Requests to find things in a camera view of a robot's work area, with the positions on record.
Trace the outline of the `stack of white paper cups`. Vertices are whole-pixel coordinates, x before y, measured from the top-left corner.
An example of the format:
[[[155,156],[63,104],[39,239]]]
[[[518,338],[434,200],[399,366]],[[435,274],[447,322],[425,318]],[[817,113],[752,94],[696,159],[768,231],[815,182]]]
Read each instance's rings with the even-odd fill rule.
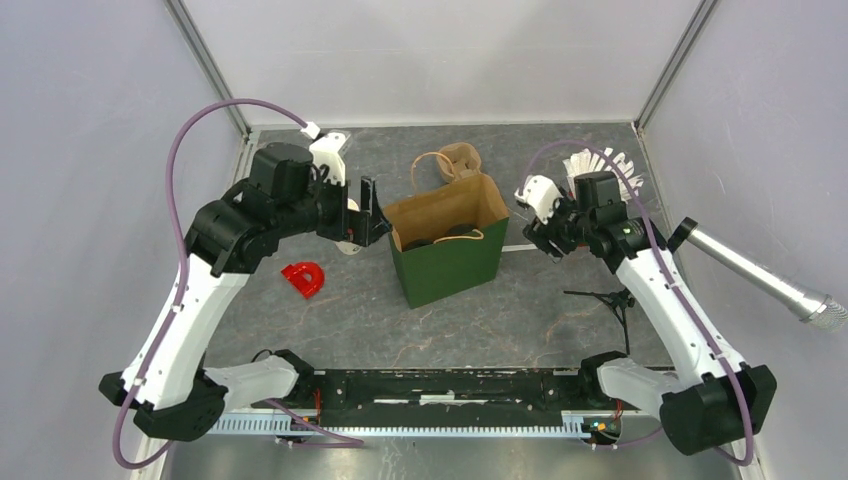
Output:
[[[359,207],[358,203],[355,200],[353,200],[352,198],[347,199],[347,208],[349,210],[352,210],[352,211],[355,211],[355,212],[360,211],[360,207]],[[351,243],[351,242],[348,242],[348,241],[336,242],[335,246],[337,247],[337,249],[341,253],[348,255],[348,256],[355,255],[362,249],[361,246],[356,245],[356,244]]]

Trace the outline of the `single black lid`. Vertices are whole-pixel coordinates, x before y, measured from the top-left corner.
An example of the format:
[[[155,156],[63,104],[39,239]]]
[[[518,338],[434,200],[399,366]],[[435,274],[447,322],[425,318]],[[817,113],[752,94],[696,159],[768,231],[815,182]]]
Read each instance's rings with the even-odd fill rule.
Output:
[[[446,233],[446,237],[470,237],[479,238],[482,233],[472,224],[460,224],[452,227]]]

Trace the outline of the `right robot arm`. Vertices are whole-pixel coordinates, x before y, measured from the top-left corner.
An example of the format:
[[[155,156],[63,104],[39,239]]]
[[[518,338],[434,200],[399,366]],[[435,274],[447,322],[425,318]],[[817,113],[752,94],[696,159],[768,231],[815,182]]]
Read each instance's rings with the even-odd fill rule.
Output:
[[[663,374],[618,351],[591,356],[580,365],[580,400],[602,408],[616,399],[651,415],[684,455],[737,440],[752,447],[776,393],[773,373],[720,335],[653,222],[629,214],[613,173],[582,174],[574,187],[567,194],[543,175],[527,177],[514,193],[535,215],[524,236],[555,259],[588,247],[643,309],[674,367]]]

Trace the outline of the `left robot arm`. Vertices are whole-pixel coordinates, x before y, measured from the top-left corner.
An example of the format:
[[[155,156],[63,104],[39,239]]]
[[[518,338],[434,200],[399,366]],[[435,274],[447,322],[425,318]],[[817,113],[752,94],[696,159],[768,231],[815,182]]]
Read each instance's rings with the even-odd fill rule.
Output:
[[[227,411],[267,399],[297,408],[312,399],[311,366],[287,350],[227,368],[202,361],[229,304],[281,240],[314,233],[367,247],[389,232],[372,179],[362,179],[360,202],[349,205],[346,143],[331,132],[306,147],[269,144],[254,153],[246,178],[197,212],[183,242],[187,272],[137,357],[99,385],[112,404],[133,412],[144,434],[189,442]]]

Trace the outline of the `stack of cardboard cup carriers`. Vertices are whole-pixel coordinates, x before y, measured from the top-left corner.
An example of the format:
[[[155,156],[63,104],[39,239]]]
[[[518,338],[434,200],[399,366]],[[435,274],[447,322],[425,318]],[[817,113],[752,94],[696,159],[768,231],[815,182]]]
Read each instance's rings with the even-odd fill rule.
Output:
[[[445,183],[479,174],[482,159],[477,149],[466,142],[446,145],[437,151],[439,173]]]

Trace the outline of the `green paper bag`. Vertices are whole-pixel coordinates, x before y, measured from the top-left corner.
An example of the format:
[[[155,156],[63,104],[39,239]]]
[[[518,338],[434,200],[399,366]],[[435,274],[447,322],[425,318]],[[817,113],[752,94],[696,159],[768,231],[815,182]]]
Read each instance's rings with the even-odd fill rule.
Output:
[[[509,223],[509,211],[495,181],[479,173],[383,209],[392,225],[390,248],[403,294],[415,309],[495,279]],[[479,238],[446,237],[472,224]],[[404,251],[416,239],[432,245]]]

